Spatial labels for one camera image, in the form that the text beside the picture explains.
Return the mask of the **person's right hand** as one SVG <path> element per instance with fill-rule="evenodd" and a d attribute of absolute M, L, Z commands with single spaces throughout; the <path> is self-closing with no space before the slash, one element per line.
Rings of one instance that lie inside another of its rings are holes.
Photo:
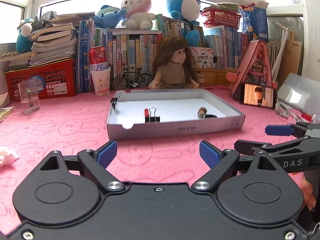
<path fill-rule="evenodd" d="M 302 175 L 300 189 L 304 194 L 304 205 L 307 206 L 311 211 L 313 208 L 315 208 L 317 200 L 313 195 L 313 186 L 309 181 L 306 180 L 305 175 Z"/>

